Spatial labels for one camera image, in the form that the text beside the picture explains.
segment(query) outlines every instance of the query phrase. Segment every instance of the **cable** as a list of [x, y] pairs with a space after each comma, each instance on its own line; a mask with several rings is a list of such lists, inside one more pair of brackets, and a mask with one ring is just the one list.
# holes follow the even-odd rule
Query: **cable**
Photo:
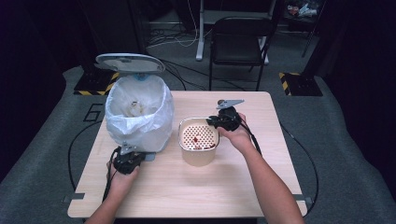
[[[160, 58], [157, 58], [157, 59], [159, 59], [160, 61], [162, 61], [162, 62], [164, 62], [164, 63], [174, 64], [174, 65], [176, 65], [176, 66], [179, 66], [179, 67], [182, 67], [182, 68], [191, 70], [192, 72], [196, 72], [196, 73], [201, 74], [201, 75], [203, 75], [203, 76], [209, 77], [208, 74], [203, 73], [203, 72], [200, 72], [200, 71], [195, 70], [195, 69], [192, 69], [192, 68], [189, 68], [189, 67], [187, 67], [187, 66], [184, 66], [184, 65], [181, 65], [181, 64], [178, 64], [178, 63], [172, 63], [172, 62], [166, 61], [166, 60], [164, 60], [164, 59], [160, 59]], [[228, 83], [228, 84], [230, 84], [230, 85], [236, 87], [237, 89], [239, 89], [239, 90], [241, 90], [241, 91], [246, 91], [244, 88], [242, 88], [242, 87], [240, 87], [240, 86], [238, 86], [238, 85], [232, 83], [232, 82], [229, 81], [229, 80], [223, 80], [223, 79], [215, 78], [215, 77], [214, 77], [214, 79], [219, 80], [219, 81], [222, 81], [222, 82], [225, 82], [225, 83]]]
[[185, 91], [187, 90], [187, 88], [186, 88], [186, 85], [185, 85], [184, 83], [187, 83], [187, 84], [189, 84], [189, 85], [191, 85], [191, 86], [193, 86], [193, 87], [196, 87], [196, 88], [198, 88], [198, 89], [200, 89], [200, 90], [202, 90], [202, 91], [205, 91], [205, 87], [200, 86], [200, 85], [197, 85], [197, 84], [192, 83], [192, 82], [189, 82], [188, 80], [186, 80], [186, 79], [184, 79], [183, 77], [181, 77], [180, 73], [177, 71], [177, 69], [176, 69], [172, 64], [170, 64], [170, 63], [168, 63], [168, 62], [164, 62], [164, 63], [166, 64], [166, 67], [167, 67], [167, 68], [166, 68], [166, 71], [168, 71], [170, 74], [172, 74], [172, 75], [175, 76], [178, 80], [181, 81], [181, 83], [182, 83], [182, 85], [183, 85]]
[[[165, 35], [165, 37], [160, 37], [160, 38], [158, 38], [158, 40], [159, 40], [159, 39], [168, 39], [168, 37], [171, 36], [171, 38], [172, 38], [172, 39], [175, 39], [176, 41], [162, 42], [162, 43], [158, 43], [158, 44], [153, 44], [153, 45], [147, 46], [146, 49], [154, 48], [154, 47], [157, 47], [157, 46], [160, 46], [160, 45], [164, 45], [164, 44], [173, 44], [173, 43], [178, 43], [179, 45], [181, 45], [181, 46], [183, 46], [183, 47], [186, 48], [186, 47], [191, 46], [193, 43], [195, 43], [196, 40], [198, 40], [198, 30], [197, 30], [195, 18], [194, 18], [193, 15], [192, 15], [190, 0], [188, 0], [187, 3], [188, 3], [188, 5], [189, 5], [189, 11], [190, 11], [190, 15], [191, 15], [191, 18], [192, 18], [192, 22], [193, 22], [193, 24], [194, 24], [194, 30], [195, 30], [195, 37], [194, 37], [194, 39], [193, 39], [193, 40], [179, 40], [181, 37], [184, 37], [184, 36], [183, 36], [183, 35], [182, 35], [182, 36], [178, 36], [178, 35]], [[190, 44], [188, 44], [188, 45], [183, 45], [182, 43], [184, 43], [184, 42], [190, 42]]]
[[73, 175], [72, 175], [72, 169], [71, 169], [71, 164], [70, 164], [70, 154], [72, 151], [72, 146], [74, 144], [74, 142], [76, 141], [76, 139], [79, 137], [80, 134], [82, 134], [85, 130], [87, 130], [88, 128], [90, 128], [91, 126], [97, 124], [97, 123], [101, 123], [102, 121], [96, 121], [95, 123], [92, 123], [90, 125], [88, 125], [87, 127], [85, 127], [83, 130], [81, 130], [73, 139], [73, 141], [70, 143], [68, 152], [67, 152], [67, 167], [68, 167], [68, 171], [69, 171], [69, 178], [70, 178], [70, 182], [72, 184], [73, 190], [76, 191], [76, 184], [73, 180]]
[[319, 193], [319, 178], [318, 178], [318, 170], [317, 170], [317, 166], [314, 163], [314, 160], [312, 159], [311, 155], [309, 154], [308, 150], [306, 150], [306, 148], [285, 128], [285, 126], [283, 126], [283, 124], [281, 122], [279, 122], [280, 126], [282, 127], [282, 129], [288, 134], [290, 135], [290, 137], [303, 149], [303, 151], [305, 152], [305, 154], [308, 156], [309, 160], [311, 161], [312, 167], [314, 169], [315, 172], [315, 178], [316, 178], [316, 182], [317, 182], [317, 189], [315, 191], [315, 196], [314, 196], [314, 201], [312, 202], [312, 205], [308, 208], [308, 211], [306, 212], [305, 216], [308, 216], [308, 214], [312, 211], [312, 209], [314, 208], [317, 199], [318, 199], [318, 193]]
[[110, 160], [108, 161], [107, 182], [106, 182], [105, 193], [103, 194], [102, 202], [105, 200], [105, 198], [107, 198], [107, 194], [110, 191], [110, 187], [111, 187], [111, 181], [113, 180], [114, 175], [117, 173], [117, 170], [116, 170], [116, 172], [114, 172], [113, 176], [110, 177], [111, 163], [113, 163], [114, 154], [116, 154], [116, 152], [120, 153], [120, 147], [117, 147], [116, 149], [113, 150], [113, 153], [111, 153], [111, 156], [110, 156]]
[[[171, 34], [171, 35], [166, 35], [165, 31], [172, 31], [172, 32], [176, 32], [175, 34]], [[162, 43], [165, 39], [175, 39], [176, 37], [184, 37], [186, 36], [185, 31], [174, 31], [172, 28], [171, 29], [153, 29], [151, 30], [150, 33], [150, 40], [148, 41], [148, 43], [150, 45], [156, 45], [159, 43]]]
[[251, 130], [249, 129], [249, 127], [247, 125], [243, 124], [242, 122], [240, 123], [240, 125], [247, 130], [248, 134], [250, 134], [250, 137], [251, 137], [251, 140], [253, 140], [254, 146], [256, 147], [256, 149], [260, 153], [260, 155], [262, 155], [262, 150], [260, 149], [260, 145], [257, 142], [256, 136], [254, 136], [254, 134], [251, 132]]

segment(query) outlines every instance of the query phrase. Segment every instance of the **desk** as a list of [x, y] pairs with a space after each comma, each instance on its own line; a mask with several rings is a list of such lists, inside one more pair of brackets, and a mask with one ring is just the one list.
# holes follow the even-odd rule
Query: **desk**
[[[271, 18], [276, 0], [271, 0], [270, 10], [268, 12], [243, 12], [243, 11], [221, 11], [221, 10], [205, 10], [204, 0], [201, 0], [200, 13], [199, 13], [199, 38], [198, 38], [198, 48], [196, 54], [196, 61], [201, 61], [203, 59], [205, 36], [204, 36], [204, 24], [215, 24], [221, 18], [225, 17], [264, 17]], [[260, 41], [260, 47], [265, 43], [265, 39]], [[268, 64], [268, 57], [265, 56], [265, 64]]]
[[[244, 99], [237, 111], [247, 116], [262, 155], [291, 192], [301, 189], [278, 123], [271, 96], [256, 91], [172, 91], [175, 119], [169, 144], [154, 161], [141, 164], [139, 177], [124, 200], [117, 217], [262, 217], [243, 156], [221, 137], [215, 159], [204, 167], [188, 165], [181, 157], [177, 134], [186, 118], [216, 115], [219, 99]], [[70, 217], [89, 217], [101, 204], [106, 185], [106, 163], [117, 144], [104, 120], [72, 200]], [[303, 215], [306, 205], [297, 201]]]

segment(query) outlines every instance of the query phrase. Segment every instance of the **person's right hand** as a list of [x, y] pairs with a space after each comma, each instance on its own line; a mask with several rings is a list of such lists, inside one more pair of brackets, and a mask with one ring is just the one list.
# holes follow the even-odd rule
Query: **person's right hand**
[[[248, 124], [246, 123], [246, 116], [241, 113], [238, 114], [242, 119], [242, 123], [248, 126]], [[233, 146], [241, 153], [243, 153], [242, 150], [247, 148], [247, 146], [252, 145], [250, 134], [248, 134], [248, 131], [241, 125], [239, 125], [239, 127], [233, 132], [228, 132], [221, 127], [218, 127], [218, 131], [220, 135], [230, 139], [231, 144], [233, 144]]]

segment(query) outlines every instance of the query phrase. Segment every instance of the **gray carpet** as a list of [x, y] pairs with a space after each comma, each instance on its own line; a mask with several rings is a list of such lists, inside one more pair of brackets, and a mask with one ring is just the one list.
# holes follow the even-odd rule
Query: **gray carpet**
[[[201, 62], [194, 60], [196, 42], [190, 47], [164, 44], [149, 48], [148, 53], [208, 74], [207, 43], [206, 40]], [[283, 92], [278, 73], [304, 70], [314, 47], [311, 46], [307, 56], [301, 58], [305, 43], [306, 39], [300, 35], [276, 34], [269, 52], [270, 63], [264, 68], [261, 91], [272, 95], [280, 122], [309, 152], [318, 169], [318, 200], [306, 216], [306, 223], [396, 223], [396, 204], [387, 186], [350, 138], [342, 111], [324, 81], [316, 77], [322, 97], [287, 96]], [[205, 75], [178, 66], [177, 70], [187, 81], [207, 88]], [[242, 74], [246, 70], [217, 67], [215, 74], [220, 77], [224, 71]], [[67, 215], [68, 200], [73, 194], [68, 176], [68, 149], [77, 134], [93, 124], [83, 121], [92, 104], [106, 101], [105, 96], [73, 94], [81, 75], [80, 67], [64, 73], [67, 87], [62, 100], [1, 183], [0, 223], [81, 223], [81, 219]], [[161, 77], [171, 90], [183, 90], [181, 82], [170, 73], [165, 72]], [[250, 88], [250, 91], [255, 86], [254, 83], [235, 84]], [[188, 91], [200, 90], [188, 84], [186, 87]], [[240, 91], [221, 81], [216, 81], [213, 89]], [[104, 107], [97, 106], [95, 110], [101, 111], [98, 120], [102, 119]], [[76, 183], [98, 129], [99, 124], [93, 124], [72, 146], [70, 158]], [[314, 198], [317, 186], [313, 166], [296, 141], [287, 133], [284, 135], [304, 196]]]

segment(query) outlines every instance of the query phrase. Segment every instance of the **black curtain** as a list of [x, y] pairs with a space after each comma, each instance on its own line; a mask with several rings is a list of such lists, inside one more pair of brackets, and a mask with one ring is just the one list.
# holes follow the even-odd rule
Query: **black curtain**
[[[337, 17], [321, 24], [305, 71], [324, 77], [343, 110], [347, 130], [396, 199], [395, 4], [329, 1], [329, 6], [339, 8]], [[325, 35], [325, 30], [336, 32]]]
[[93, 66], [98, 50], [80, 0], [22, 2], [62, 71]]
[[35, 23], [21, 0], [2, 1], [0, 8], [3, 180], [62, 97], [65, 80], [40, 33], [48, 27]]

